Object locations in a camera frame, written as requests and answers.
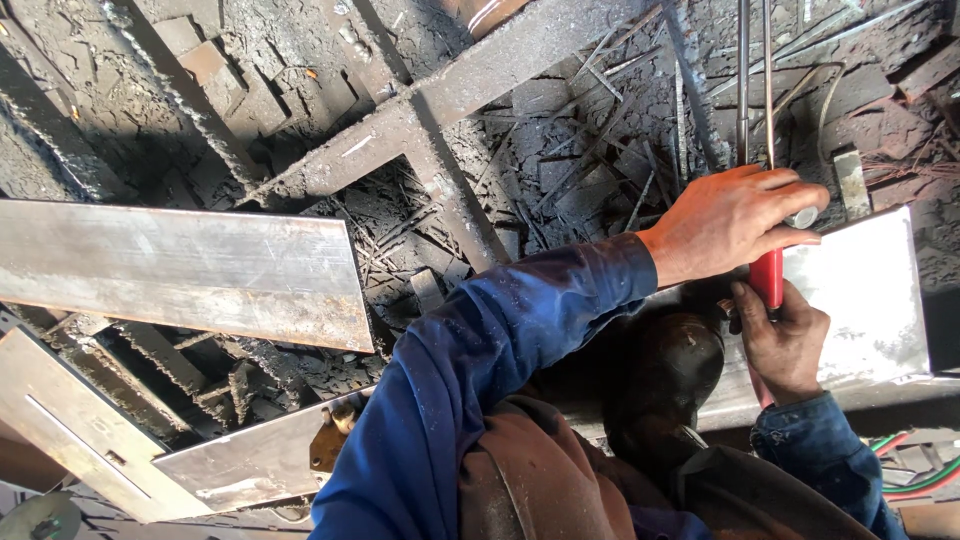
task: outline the hand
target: hand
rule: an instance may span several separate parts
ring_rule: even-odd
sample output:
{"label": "hand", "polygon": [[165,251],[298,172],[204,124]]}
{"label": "hand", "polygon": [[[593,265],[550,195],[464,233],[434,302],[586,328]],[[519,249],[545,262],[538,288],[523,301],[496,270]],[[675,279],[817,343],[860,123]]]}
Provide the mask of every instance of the hand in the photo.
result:
{"label": "hand", "polygon": [[745,165],[691,182],[657,225],[636,235],[663,287],[729,272],[775,248],[819,244],[815,231],[780,222],[807,207],[823,211],[829,200],[825,187],[790,169]]}
{"label": "hand", "polygon": [[789,405],[823,394],[817,368],[830,328],[829,315],[810,307],[787,280],[783,280],[783,305],[776,323],[767,319],[763,301],[749,285],[734,282],[731,289],[743,323],[743,350],[774,403]]}

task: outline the blue sleeve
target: blue sleeve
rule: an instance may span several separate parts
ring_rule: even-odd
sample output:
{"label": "blue sleeve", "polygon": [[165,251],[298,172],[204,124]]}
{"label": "blue sleeve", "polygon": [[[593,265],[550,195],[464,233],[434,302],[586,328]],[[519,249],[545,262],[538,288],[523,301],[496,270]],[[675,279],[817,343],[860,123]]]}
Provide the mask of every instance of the blue sleeve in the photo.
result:
{"label": "blue sleeve", "polygon": [[785,406],[768,406],[750,442],[777,465],[847,512],[882,540],[906,540],[883,500],[880,460],[847,423],[829,392]]}
{"label": "blue sleeve", "polygon": [[309,540],[456,538],[460,460],[483,433],[484,412],[656,288],[634,233],[463,282],[396,342],[313,502]]}

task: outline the metal pipe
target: metal pipe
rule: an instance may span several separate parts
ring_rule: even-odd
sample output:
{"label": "metal pipe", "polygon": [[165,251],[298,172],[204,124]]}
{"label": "metal pipe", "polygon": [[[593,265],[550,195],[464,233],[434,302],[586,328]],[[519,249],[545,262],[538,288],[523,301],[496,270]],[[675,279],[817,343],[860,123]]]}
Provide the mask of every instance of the metal pipe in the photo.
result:
{"label": "metal pipe", "polygon": [[763,0],[763,123],[767,132],[767,169],[777,168],[774,158],[774,51],[770,28],[770,0]]}
{"label": "metal pipe", "polygon": [[749,121],[750,98],[750,0],[737,0],[736,51],[736,164],[746,165],[750,160]]}

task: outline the cuff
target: cuff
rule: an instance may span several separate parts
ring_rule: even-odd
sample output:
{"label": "cuff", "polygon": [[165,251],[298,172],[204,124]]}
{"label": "cuff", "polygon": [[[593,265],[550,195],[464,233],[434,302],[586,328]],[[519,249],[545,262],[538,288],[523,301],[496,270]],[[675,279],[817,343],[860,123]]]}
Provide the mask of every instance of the cuff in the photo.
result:
{"label": "cuff", "polygon": [[863,447],[829,392],[805,402],[768,406],[757,417],[750,439],[758,454],[798,465],[846,459]]}

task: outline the red hose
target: red hose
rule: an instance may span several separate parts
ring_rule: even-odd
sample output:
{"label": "red hose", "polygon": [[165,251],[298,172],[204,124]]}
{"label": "red hose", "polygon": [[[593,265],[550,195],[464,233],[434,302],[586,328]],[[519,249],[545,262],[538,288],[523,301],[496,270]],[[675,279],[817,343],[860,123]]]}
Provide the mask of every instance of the red hose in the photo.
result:
{"label": "red hose", "polygon": [[886,499],[887,501],[902,501],[904,499],[916,499],[921,495],[926,495],[931,491],[935,491],[937,489],[940,489],[941,487],[944,487],[945,485],[954,481],[957,477],[960,477],[960,468],[954,469],[953,471],[950,471],[950,474],[946,475],[945,477],[931,483],[930,485],[919,487],[914,491],[908,491],[905,493],[887,493],[884,495],[884,499]]}
{"label": "red hose", "polygon": [[909,436],[910,436],[910,433],[901,433],[901,434],[897,435],[896,437],[890,439],[890,441],[889,441],[887,444],[885,444],[885,445],[881,446],[880,448],[876,449],[876,452],[875,452],[876,456],[877,456],[877,457],[880,457],[880,456],[882,456],[882,455],[890,452],[891,450],[895,449],[899,444],[901,444],[901,443],[902,443],[904,440],[906,440],[906,438],[909,437]]}

